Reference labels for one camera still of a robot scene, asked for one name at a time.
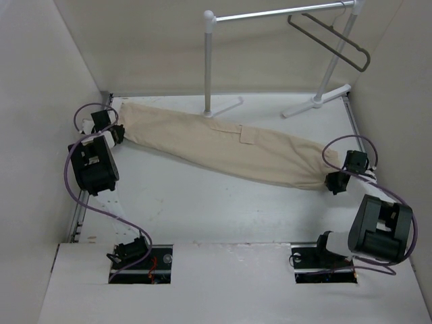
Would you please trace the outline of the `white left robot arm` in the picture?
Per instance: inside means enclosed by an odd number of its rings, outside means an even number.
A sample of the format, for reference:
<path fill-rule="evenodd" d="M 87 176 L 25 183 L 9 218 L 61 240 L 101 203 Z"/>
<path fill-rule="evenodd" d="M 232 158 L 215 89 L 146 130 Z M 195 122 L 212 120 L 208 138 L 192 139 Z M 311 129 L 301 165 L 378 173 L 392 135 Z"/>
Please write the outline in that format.
<path fill-rule="evenodd" d="M 134 230 L 137 237 L 131 243 L 118 244 L 107 257 L 120 271 L 135 267 L 144 269 L 151 263 L 153 241 L 138 225 L 126 219 L 126 214 L 119 202 L 116 184 L 119 172 L 115 164 L 112 149 L 124 140 L 125 129 L 119 123 L 118 112 L 108 105 L 91 114 L 90 120 L 84 120 L 79 129 L 81 138 L 67 147 L 68 154 L 63 169 L 65 187 L 79 205 L 106 215 L 114 224 L 122 224 Z M 78 187 L 96 198 L 101 208 L 91 207 L 75 196 L 70 188 L 68 169 L 72 168 Z"/>

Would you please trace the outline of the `beige cargo trousers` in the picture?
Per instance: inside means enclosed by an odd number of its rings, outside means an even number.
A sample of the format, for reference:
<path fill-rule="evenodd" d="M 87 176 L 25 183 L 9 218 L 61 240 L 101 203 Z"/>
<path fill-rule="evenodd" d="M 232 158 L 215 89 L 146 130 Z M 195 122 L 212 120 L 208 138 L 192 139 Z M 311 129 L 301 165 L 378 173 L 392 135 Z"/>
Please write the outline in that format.
<path fill-rule="evenodd" d="M 248 180 L 320 190 L 340 166 L 338 153 L 317 142 L 222 119 L 124 103 L 119 121 L 135 144 Z"/>

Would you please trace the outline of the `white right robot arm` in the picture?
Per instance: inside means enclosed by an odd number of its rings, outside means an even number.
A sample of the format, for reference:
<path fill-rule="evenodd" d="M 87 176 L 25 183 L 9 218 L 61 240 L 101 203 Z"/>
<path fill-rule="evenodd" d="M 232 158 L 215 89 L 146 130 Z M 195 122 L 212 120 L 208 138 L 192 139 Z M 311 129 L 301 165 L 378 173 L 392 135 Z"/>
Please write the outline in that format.
<path fill-rule="evenodd" d="M 364 255 L 373 265 L 401 263 L 411 220 L 409 206 L 365 194 L 348 232 L 326 231 L 314 246 L 293 247 L 290 262 L 297 269 L 338 269 Z"/>

